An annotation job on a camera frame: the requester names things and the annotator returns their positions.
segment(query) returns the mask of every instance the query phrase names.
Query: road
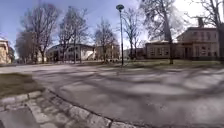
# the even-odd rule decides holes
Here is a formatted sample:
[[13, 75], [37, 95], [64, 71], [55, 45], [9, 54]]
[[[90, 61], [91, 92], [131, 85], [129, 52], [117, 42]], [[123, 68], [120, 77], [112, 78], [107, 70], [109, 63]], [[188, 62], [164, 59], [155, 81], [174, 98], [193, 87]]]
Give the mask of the road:
[[223, 125], [224, 69], [113, 69], [74, 65], [0, 68], [29, 73], [66, 100], [119, 121]]

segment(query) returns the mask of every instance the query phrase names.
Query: light pole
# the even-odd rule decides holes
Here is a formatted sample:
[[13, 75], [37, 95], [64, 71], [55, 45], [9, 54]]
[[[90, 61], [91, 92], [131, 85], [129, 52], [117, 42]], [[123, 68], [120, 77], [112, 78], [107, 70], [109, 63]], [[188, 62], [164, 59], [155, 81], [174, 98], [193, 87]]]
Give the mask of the light pole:
[[120, 22], [121, 22], [121, 59], [122, 59], [122, 66], [124, 66], [124, 44], [123, 44], [123, 29], [122, 29], [122, 18], [121, 18], [121, 11], [124, 9], [122, 4], [116, 6], [116, 9], [120, 12]]

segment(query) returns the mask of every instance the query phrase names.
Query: lawn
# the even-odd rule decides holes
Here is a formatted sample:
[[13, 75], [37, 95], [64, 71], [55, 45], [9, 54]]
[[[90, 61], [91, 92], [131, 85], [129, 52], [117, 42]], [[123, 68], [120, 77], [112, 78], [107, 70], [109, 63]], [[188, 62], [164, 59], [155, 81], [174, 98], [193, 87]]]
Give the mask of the lawn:
[[[121, 67], [121, 63], [102, 65], [106, 67]], [[174, 60], [174, 64], [170, 65], [168, 59], [158, 60], [137, 60], [125, 61], [125, 68], [198, 68], [198, 67], [220, 67], [219, 61], [190, 61], [190, 60]]]
[[41, 90], [43, 87], [38, 85], [31, 75], [0, 74], [0, 98]]

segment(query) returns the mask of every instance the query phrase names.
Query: building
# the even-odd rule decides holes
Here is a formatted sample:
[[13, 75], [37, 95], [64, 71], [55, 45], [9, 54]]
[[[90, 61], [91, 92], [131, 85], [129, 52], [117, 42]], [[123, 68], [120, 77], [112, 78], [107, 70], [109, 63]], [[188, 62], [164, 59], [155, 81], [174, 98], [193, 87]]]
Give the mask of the building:
[[[103, 46], [95, 46], [96, 49], [96, 56], [95, 60], [103, 60], [104, 59], [104, 47]], [[113, 59], [119, 59], [120, 57], [120, 46], [113, 44], [113, 45], [107, 45], [105, 46], [106, 53], [105, 57], [106, 59], [113, 60]]]
[[9, 41], [0, 37], [0, 64], [11, 63], [9, 57]]
[[190, 27], [177, 37], [182, 55], [193, 59], [217, 59], [219, 57], [216, 28]]
[[[68, 44], [68, 48], [65, 51], [65, 61], [74, 61], [74, 50], [76, 49], [76, 60], [93, 60], [95, 57], [95, 51], [93, 46], [86, 44]], [[46, 52], [48, 62], [63, 61], [63, 46], [55, 45]]]
[[[144, 59], [146, 58], [146, 50], [145, 48], [133, 48], [132, 55], [134, 59]], [[131, 59], [131, 49], [124, 50], [124, 59]]]
[[[217, 59], [219, 57], [216, 28], [204, 27], [199, 18], [198, 27], [189, 27], [173, 43], [174, 58]], [[147, 58], [169, 58], [170, 45], [166, 41], [146, 43]]]

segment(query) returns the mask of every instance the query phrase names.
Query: chimney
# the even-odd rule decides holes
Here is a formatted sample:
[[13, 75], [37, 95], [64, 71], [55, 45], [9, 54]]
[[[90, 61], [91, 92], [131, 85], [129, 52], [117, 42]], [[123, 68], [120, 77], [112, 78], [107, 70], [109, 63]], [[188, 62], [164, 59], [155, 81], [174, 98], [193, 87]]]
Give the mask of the chimney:
[[198, 27], [203, 28], [204, 27], [204, 22], [202, 17], [198, 17]]

